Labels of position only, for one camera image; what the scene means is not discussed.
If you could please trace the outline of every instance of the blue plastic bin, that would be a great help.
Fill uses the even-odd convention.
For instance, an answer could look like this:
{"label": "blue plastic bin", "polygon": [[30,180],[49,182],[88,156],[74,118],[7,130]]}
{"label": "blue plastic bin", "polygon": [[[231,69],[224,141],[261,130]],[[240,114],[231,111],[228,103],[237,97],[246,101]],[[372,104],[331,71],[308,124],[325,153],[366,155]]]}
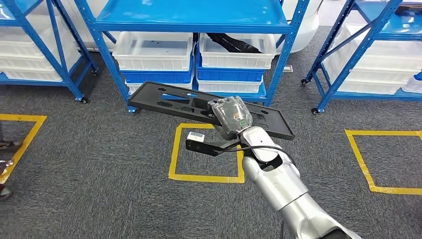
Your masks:
{"label": "blue plastic bin", "polygon": [[199,48],[196,49],[195,66],[200,81],[248,81],[260,82],[265,69],[208,68],[202,67]]}
{"label": "blue plastic bin", "polygon": [[191,72],[194,60],[191,58],[189,71],[120,71],[130,84],[152,81],[162,84],[188,84],[191,82]]}

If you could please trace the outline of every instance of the blue shelving unit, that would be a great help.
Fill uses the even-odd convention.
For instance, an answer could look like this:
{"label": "blue shelving unit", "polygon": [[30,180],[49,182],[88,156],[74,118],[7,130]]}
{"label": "blue shelving unit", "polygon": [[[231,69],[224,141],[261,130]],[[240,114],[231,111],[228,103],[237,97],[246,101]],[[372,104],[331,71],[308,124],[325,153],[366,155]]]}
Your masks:
{"label": "blue shelving unit", "polygon": [[[302,84],[307,84],[314,79],[319,93],[321,94],[321,101],[316,108],[312,109],[314,114],[324,112],[325,106],[331,99],[363,99],[363,100],[401,100],[401,101],[422,101],[422,94],[408,93],[398,90],[394,95],[381,95],[381,94],[364,94],[364,93],[351,93],[337,91],[341,84],[346,79],[350,70],[356,65],[366,49],[371,46],[375,40],[383,41],[422,41],[422,16],[398,16],[394,12],[402,3],[402,0],[385,1],[356,1],[347,0],[336,23],[331,29],[330,34],[325,40],[324,45],[311,70],[306,77],[302,79]],[[352,10],[358,11],[362,17],[367,21],[367,25],[360,31],[353,34],[347,40],[334,47],[328,52],[335,36],[339,32],[344,20]],[[357,50],[350,57],[347,64],[344,66],[337,79],[331,84],[328,74],[322,65],[322,61],[331,55],[333,52],[340,49],[342,46],[349,43],[355,37],[368,30],[367,35],[360,43]],[[317,71],[321,69],[328,84],[328,90],[325,91],[317,77]]]}
{"label": "blue shelving unit", "polygon": [[[266,91],[262,86],[261,93],[244,97],[247,101],[263,102],[268,106],[279,84],[309,1],[298,1],[290,24],[282,11],[282,0],[109,0],[96,19],[86,0],[75,0],[75,3],[125,102],[128,90],[102,36],[106,35],[115,43],[116,40],[108,31],[283,34],[277,46],[283,41],[285,44],[269,89]],[[134,112],[135,108],[128,107],[128,110]]]}
{"label": "blue shelving unit", "polygon": [[[69,90],[75,95],[76,101],[81,101],[83,103],[87,102],[87,99],[84,98],[84,95],[78,89],[80,82],[82,81],[85,73],[89,68],[92,69],[94,75],[97,74],[98,68],[92,60],[86,46],[84,45],[80,35],[76,31],[75,26],[70,20],[69,15],[67,14],[65,8],[63,7],[60,0],[45,0],[50,15],[51,25],[54,32],[54,37],[56,39],[57,48],[60,55],[60,63],[56,60],[44,42],[41,40],[39,35],[36,33],[34,28],[26,19],[26,16],[34,10],[37,6],[40,5],[44,0],[0,0],[0,27],[1,26],[14,26],[21,27],[26,34],[32,39],[40,51],[44,54],[46,59],[50,62],[56,72],[63,79],[61,82],[49,82],[49,81],[32,81],[32,80],[20,80],[20,79],[9,79],[4,73],[0,74],[0,85],[29,85],[29,86],[63,86],[69,88]],[[73,35],[76,43],[81,49],[82,56],[78,62],[68,71],[66,66],[66,60],[63,53],[63,47],[60,41],[60,34],[57,28],[57,22],[54,15],[53,5],[56,6],[58,12],[63,17],[66,25],[70,29],[71,34]],[[83,68],[83,71],[77,77],[76,81],[73,82],[71,79],[72,74],[76,70],[77,66],[80,65],[83,60],[86,60],[86,64]]]}

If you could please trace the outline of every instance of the white plastic bin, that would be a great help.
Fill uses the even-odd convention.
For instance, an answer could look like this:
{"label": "white plastic bin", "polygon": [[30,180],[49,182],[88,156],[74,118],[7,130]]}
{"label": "white plastic bin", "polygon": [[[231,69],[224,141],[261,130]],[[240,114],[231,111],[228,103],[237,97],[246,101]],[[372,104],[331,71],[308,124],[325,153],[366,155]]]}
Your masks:
{"label": "white plastic bin", "polygon": [[9,79],[33,80],[33,81],[54,81],[60,82],[62,78],[56,71],[35,71],[35,70],[5,70],[3,71]]}
{"label": "white plastic bin", "polygon": [[121,70],[188,71],[192,48],[193,33],[125,31],[113,56]]}
{"label": "white plastic bin", "polygon": [[[364,26],[361,24],[344,25],[335,38],[333,47],[342,43]],[[337,51],[341,56],[341,64],[347,63],[367,32],[357,36]],[[422,42],[374,41],[354,68],[417,72],[422,68]]]}
{"label": "white plastic bin", "polygon": [[[191,82],[187,83],[187,84],[169,84],[170,86],[176,86],[176,87],[181,87],[181,88],[186,88],[191,90],[192,89],[192,84],[194,81],[194,71],[192,71],[192,77],[191,77]],[[142,83],[140,84],[130,84],[127,83],[126,81],[124,81],[124,83],[126,84],[127,87],[129,87],[129,95],[132,95],[133,93],[135,93],[135,91],[142,86]]]}
{"label": "white plastic bin", "polygon": [[411,77],[402,89],[406,92],[422,93],[422,72]]}
{"label": "white plastic bin", "polygon": [[[338,53],[334,52],[323,61],[323,65],[333,84],[344,66],[339,65]],[[393,95],[406,85],[411,71],[380,71],[371,69],[353,69],[341,84],[339,91]]]}
{"label": "white plastic bin", "polygon": [[[61,65],[60,55],[57,48],[52,51],[54,57],[57,59]],[[72,40],[67,42],[63,46],[63,53],[66,60],[67,70],[69,71],[76,61],[80,58],[81,54],[79,53],[76,45]],[[22,69],[22,70],[53,70],[53,66],[45,58],[45,56],[0,56],[0,70],[6,69]]]}
{"label": "white plastic bin", "polygon": [[198,90],[202,92],[257,93],[262,82],[263,80],[260,82],[198,80]]}
{"label": "white plastic bin", "polygon": [[[66,66],[68,71],[78,62],[81,54],[76,50],[70,49],[67,54],[69,56],[66,59]],[[57,81],[60,82],[63,79],[57,74],[56,70],[52,66],[49,69],[33,69],[33,68],[3,68],[0,67],[0,72],[4,72],[9,79],[15,80],[32,80],[32,81]]]}
{"label": "white plastic bin", "polygon": [[[54,33],[51,27],[49,16],[30,15],[28,20],[40,35],[46,46],[52,52],[56,60],[61,64]],[[63,52],[68,70],[74,65],[75,58],[81,56],[73,36],[64,26],[60,18],[56,18],[62,42]],[[22,70],[46,70],[51,71],[53,67],[41,53],[32,39],[19,27],[0,28],[0,70],[17,69]]]}
{"label": "white plastic bin", "polygon": [[221,45],[213,42],[205,33],[200,36],[200,53],[203,67],[270,69],[276,55],[276,43],[273,34],[227,34],[256,47],[261,53],[228,52]]}
{"label": "white plastic bin", "polygon": [[[44,15],[29,15],[27,19],[50,51],[54,50],[56,47],[56,39],[54,38],[50,17]],[[65,29],[66,31],[69,31],[64,27],[60,18],[57,17],[56,21],[60,33],[65,31]],[[65,42],[66,39],[68,39],[68,37],[61,38],[62,42]],[[43,56],[32,39],[20,27],[0,27],[0,55],[21,57]]]}

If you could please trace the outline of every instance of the yellow tape square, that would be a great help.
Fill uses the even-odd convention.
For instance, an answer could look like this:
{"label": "yellow tape square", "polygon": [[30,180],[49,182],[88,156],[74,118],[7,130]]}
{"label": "yellow tape square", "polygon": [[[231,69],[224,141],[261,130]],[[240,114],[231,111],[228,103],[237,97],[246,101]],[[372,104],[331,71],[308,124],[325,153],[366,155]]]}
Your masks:
{"label": "yellow tape square", "polygon": [[169,178],[179,181],[194,181],[194,182],[208,182],[208,183],[244,183],[245,174],[242,168],[243,152],[237,152],[237,177],[225,177],[225,176],[206,176],[206,175],[189,175],[189,174],[177,174],[176,163],[177,154],[179,153],[180,138],[182,136],[182,129],[184,128],[209,128],[212,129],[214,126],[208,123],[181,123],[176,128],[174,136],[173,151],[170,162]]}
{"label": "yellow tape square", "polygon": [[14,153],[12,160],[13,165],[7,167],[2,175],[0,175],[0,183],[5,183],[6,180],[9,178],[10,174],[12,173],[13,169],[19,162],[20,158],[22,157],[25,150],[28,148],[29,143],[34,139],[35,135],[41,128],[41,125],[44,123],[47,116],[26,116],[26,115],[8,115],[8,114],[0,114],[0,121],[26,121],[26,122],[35,122],[32,129],[29,131],[28,135],[22,142],[22,146]]}
{"label": "yellow tape square", "polygon": [[362,155],[357,148],[354,135],[372,135],[372,136],[419,136],[422,140],[422,131],[385,131],[385,130],[344,130],[346,132],[347,139],[352,146],[353,152],[356,156],[356,160],[368,182],[369,190],[378,193],[388,194],[411,194],[411,195],[422,195],[422,188],[395,188],[395,187],[379,187],[375,185],[372,176],[369,173],[368,168],[363,161]]}

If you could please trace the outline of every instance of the person's foot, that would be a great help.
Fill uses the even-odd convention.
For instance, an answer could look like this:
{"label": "person's foot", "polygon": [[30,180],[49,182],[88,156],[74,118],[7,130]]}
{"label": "person's foot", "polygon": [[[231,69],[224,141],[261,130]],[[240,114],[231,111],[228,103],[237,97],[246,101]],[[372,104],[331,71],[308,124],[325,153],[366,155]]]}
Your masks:
{"label": "person's foot", "polygon": [[13,194],[13,191],[6,187],[4,184],[0,184],[0,202],[6,201]]}
{"label": "person's foot", "polygon": [[0,150],[16,150],[22,145],[22,141],[4,141],[0,140]]}

